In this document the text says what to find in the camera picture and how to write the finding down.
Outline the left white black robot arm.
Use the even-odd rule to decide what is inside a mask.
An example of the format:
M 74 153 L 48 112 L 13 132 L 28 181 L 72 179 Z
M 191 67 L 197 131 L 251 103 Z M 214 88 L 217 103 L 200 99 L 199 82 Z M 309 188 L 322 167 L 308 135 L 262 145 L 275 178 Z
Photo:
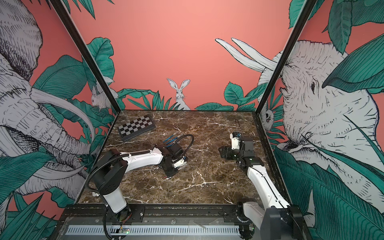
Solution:
M 99 194 L 114 214 L 129 211 L 120 189 L 124 175 L 145 166 L 158 165 L 164 170 L 166 178 L 170 178 L 187 164 L 189 159 L 186 153 L 179 144 L 156 145 L 149 150 L 131 153 L 109 150 L 92 168 L 86 187 Z

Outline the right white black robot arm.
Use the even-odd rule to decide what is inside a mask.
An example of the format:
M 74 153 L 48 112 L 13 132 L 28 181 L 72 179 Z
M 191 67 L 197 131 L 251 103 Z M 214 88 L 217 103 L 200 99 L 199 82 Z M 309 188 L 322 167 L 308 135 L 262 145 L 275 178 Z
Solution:
M 236 216 L 251 221 L 261 240 L 303 240 L 303 215 L 286 201 L 270 179 L 262 160 L 256 156 L 253 139 L 239 132 L 230 134 L 231 146 L 219 148 L 221 158 L 236 161 L 255 186 L 263 206 L 256 202 L 237 204 Z

